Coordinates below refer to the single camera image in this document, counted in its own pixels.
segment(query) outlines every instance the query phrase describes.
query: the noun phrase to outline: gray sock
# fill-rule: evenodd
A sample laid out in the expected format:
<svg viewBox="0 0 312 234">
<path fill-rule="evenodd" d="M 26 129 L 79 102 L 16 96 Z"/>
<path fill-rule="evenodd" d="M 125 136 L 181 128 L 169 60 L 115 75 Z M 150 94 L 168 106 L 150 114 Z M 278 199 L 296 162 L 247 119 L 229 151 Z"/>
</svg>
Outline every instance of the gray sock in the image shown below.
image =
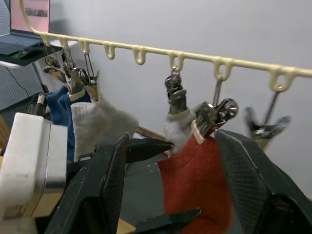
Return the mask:
<svg viewBox="0 0 312 234">
<path fill-rule="evenodd" d="M 79 102 L 71 105 L 75 134 L 75 161 L 80 155 L 91 153 L 105 138 L 129 132 L 129 138 L 138 127 L 138 120 L 117 110 L 103 97 L 98 102 Z"/>
<path fill-rule="evenodd" d="M 171 142 L 175 147 L 170 151 L 170 156 L 182 150 L 186 142 L 191 138 L 191 123 L 195 119 L 195 114 L 184 111 L 178 115 L 168 114 L 164 121 L 164 132 L 166 141 Z"/>
</svg>

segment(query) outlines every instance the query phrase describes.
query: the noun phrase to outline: laptop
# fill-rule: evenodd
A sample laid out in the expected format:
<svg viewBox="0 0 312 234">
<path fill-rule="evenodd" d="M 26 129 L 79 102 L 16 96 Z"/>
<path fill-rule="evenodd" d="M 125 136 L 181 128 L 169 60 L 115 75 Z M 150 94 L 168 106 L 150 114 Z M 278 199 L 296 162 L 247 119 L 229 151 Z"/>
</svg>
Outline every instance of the laptop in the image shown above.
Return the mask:
<svg viewBox="0 0 312 234">
<path fill-rule="evenodd" d="M 0 36 L 0 54 L 11 55 L 25 47 L 39 46 L 41 38 L 27 26 L 18 0 L 9 1 L 10 33 Z M 49 32 L 50 0 L 24 0 L 25 12 L 39 31 Z"/>
</svg>

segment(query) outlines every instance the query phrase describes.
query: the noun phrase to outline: red sock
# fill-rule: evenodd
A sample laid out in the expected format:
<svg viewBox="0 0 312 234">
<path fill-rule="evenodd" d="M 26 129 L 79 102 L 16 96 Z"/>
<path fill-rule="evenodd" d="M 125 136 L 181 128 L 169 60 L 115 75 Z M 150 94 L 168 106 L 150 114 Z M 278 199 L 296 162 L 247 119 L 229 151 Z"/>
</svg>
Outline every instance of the red sock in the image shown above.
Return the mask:
<svg viewBox="0 0 312 234">
<path fill-rule="evenodd" d="M 180 153 L 158 165 L 165 214 L 201 209 L 183 233 L 225 233 L 231 222 L 232 201 L 216 140 L 210 137 L 199 145 L 192 135 Z"/>
</svg>

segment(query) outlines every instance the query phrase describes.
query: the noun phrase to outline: computer mouse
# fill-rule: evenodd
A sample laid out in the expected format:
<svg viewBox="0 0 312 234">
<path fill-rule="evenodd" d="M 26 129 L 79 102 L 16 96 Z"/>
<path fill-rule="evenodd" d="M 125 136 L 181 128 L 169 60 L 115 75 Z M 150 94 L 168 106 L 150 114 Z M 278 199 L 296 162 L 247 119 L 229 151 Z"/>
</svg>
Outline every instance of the computer mouse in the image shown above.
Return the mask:
<svg viewBox="0 0 312 234">
<path fill-rule="evenodd" d="M 18 57 L 20 59 L 27 59 L 27 58 L 39 55 L 41 53 L 42 51 L 38 48 L 27 47 L 19 51 Z"/>
</svg>

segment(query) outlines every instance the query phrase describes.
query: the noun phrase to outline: drying rack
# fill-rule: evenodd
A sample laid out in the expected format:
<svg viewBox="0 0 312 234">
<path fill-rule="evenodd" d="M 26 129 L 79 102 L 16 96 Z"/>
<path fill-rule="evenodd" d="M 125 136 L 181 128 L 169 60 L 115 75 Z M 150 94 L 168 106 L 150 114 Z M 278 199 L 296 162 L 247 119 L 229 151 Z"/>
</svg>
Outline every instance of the drying rack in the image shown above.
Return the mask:
<svg viewBox="0 0 312 234">
<path fill-rule="evenodd" d="M 146 60 L 146 53 L 153 53 L 153 54 L 161 54 L 161 55 L 168 55 L 170 60 L 171 69 L 175 72 L 179 72 L 183 68 L 183 62 L 185 59 L 194 59 L 194 60 L 201 60 L 201 61 L 208 61 L 214 64 L 214 77 L 217 81 L 226 81 L 231 74 L 231 70 L 233 67 L 245 67 L 250 69 L 268 71 L 270 73 L 270 87 L 279 93 L 287 91 L 291 84 L 293 83 L 294 78 L 296 77 L 308 77 L 312 78 L 312 69 L 302 69 L 297 67 L 289 67 L 289 66 L 282 66 L 277 64 L 269 64 L 269 63 L 262 63 L 262 62 L 253 62 L 253 61 L 246 61 L 234 58 L 226 58 L 221 56 L 210 56 L 210 55 L 202 55 L 202 54 L 195 54 L 195 53 L 188 53 L 183 51 L 176 51 L 176 50 L 166 50 L 166 49 L 159 49 L 144 45 L 131 45 L 131 44 L 124 44 L 106 40 L 96 40 L 96 39 L 88 39 L 88 38 L 78 38 L 72 37 L 67 35 L 60 35 L 54 33 L 46 33 L 40 32 L 36 30 L 31 22 L 29 21 L 24 7 L 23 0 L 19 0 L 20 10 L 24 16 L 24 19 L 28 25 L 28 27 L 37 35 L 40 35 L 42 41 L 46 44 L 46 46 L 50 46 L 49 37 L 57 38 L 64 50 L 69 50 L 68 41 L 74 40 L 78 41 L 81 45 L 82 51 L 84 54 L 88 55 L 90 53 L 90 44 L 96 45 L 103 45 L 105 54 L 109 59 L 115 58 L 115 48 L 123 48 L 127 50 L 133 50 L 135 61 L 138 65 L 143 65 Z M 225 66 L 225 73 L 220 75 L 220 66 Z M 280 84 L 277 83 L 278 77 L 284 76 L 285 84 L 280 87 Z"/>
</svg>

